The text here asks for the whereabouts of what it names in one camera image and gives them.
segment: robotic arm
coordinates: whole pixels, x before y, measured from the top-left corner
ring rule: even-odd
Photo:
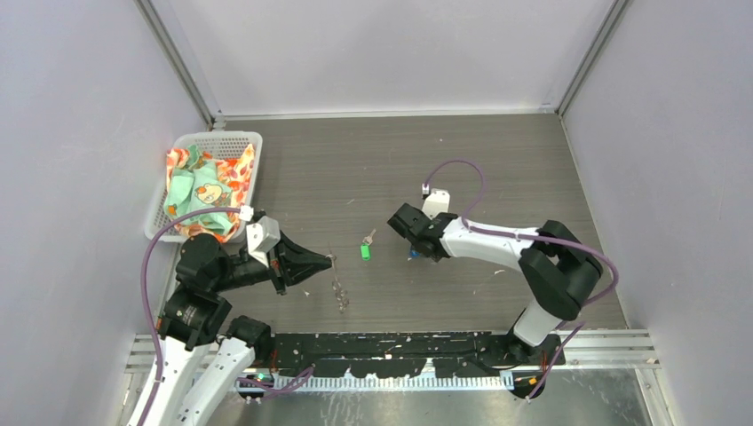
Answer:
[[[247,246],[230,256],[209,234],[191,237],[176,266],[178,287],[167,301],[157,330],[164,355],[159,391],[144,425],[206,424],[225,393],[255,359],[268,359],[271,328],[241,316],[231,322],[218,354],[193,387],[196,369],[217,338],[232,306],[219,295],[270,280],[278,294],[332,263],[291,241],[264,212],[246,226]],[[129,426],[136,426],[154,386],[156,363],[141,392]]]
[[[575,320],[603,272],[599,262],[579,250],[540,241],[473,232],[470,226],[513,235],[542,235],[579,242],[560,222],[541,228],[505,228],[467,221],[447,213],[449,193],[434,189],[422,209],[403,204],[388,225],[420,255],[439,262],[445,257],[473,257],[520,271],[534,293],[509,332],[508,352],[520,362],[534,354],[562,321]]]

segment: gray wood surface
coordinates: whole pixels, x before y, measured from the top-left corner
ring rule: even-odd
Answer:
[[[403,202],[420,207],[426,175],[456,157],[476,161],[487,177],[487,194],[471,219],[504,226],[557,219],[598,247],[552,114],[266,120],[230,122],[227,129],[262,135],[253,205],[296,243],[322,254],[331,247],[351,301],[341,314],[327,271],[286,296],[277,296],[271,284],[228,292],[234,306],[228,318],[248,315],[278,332],[509,328],[532,298],[521,274],[473,259],[408,261],[408,243],[386,224]],[[456,213],[480,189],[476,172],[462,164],[447,166],[432,186],[450,191]],[[372,258],[365,262],[361,240],[374,228]],[[625,326],[614,295],[582,317],[586,327]]]

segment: white plastic basket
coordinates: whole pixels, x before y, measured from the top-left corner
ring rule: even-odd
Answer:
[[[250,206],[257,183],[259,160],[261,159],[261,135],[253,131],[206,131],[181,136],[175,142],[174,147],[186,148],[191,145],[197,145],[202,151],[210,153],[212,157],[226,160],[240,157],[243,154],[243,150],[249,144],[253,144],[255,150],[249,193],[246,195],[246,205]],[[144,234],[149,240],[153,239],[157,232],[170,222],[170,219],[164,214],[164,210],[162,210],[165,197],[167,197],[167,189],[165,187],[163,172],[160,176],[160,183],[155,190],[155,195],[152,197],[147,222],[144,224]],[[235,231],[231,237],[231,241],[242,239],[245,229],[246,224],[241,221],[241,226]],[[180,235],[175,228],[170,229],[160,237],[160,241],[166,242],[183,242],[185,240],[186,236]]]

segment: white wall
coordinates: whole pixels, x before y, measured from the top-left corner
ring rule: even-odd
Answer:
[[[753,413],[751,22],[750,0],[633,2],[565,120],[686,425]]]
[[[162,153],[203,123],[132,0],[0,10],[0,424],[102,426],[145,330]],[[155,253],[154,301],[170,253]]]
[[[159,3],[238,115],[556,107],[611,1]]]

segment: green key tag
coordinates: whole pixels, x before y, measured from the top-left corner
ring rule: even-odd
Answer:
[[[371,248],[368,244],[361,244],[361,259],[369,260],[371,258]]]

